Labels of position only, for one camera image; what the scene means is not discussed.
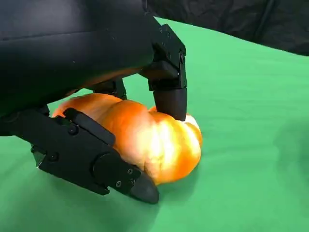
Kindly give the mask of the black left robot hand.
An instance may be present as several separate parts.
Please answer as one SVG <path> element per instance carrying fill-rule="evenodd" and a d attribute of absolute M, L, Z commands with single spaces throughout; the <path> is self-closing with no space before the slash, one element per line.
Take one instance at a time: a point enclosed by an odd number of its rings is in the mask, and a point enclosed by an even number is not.
<path fill-rule="evenodd" d="M 123 78 L 147 78 L 158 111 L 184 120 L 186 48 L 141 0 L 3 0 L 0 134 L 31 144 L 42 171 L 100 195 L 157 203 L 154 182 L 84 113 L 50 118 L 48 104 L 82 88 L 126 98 Z"/>

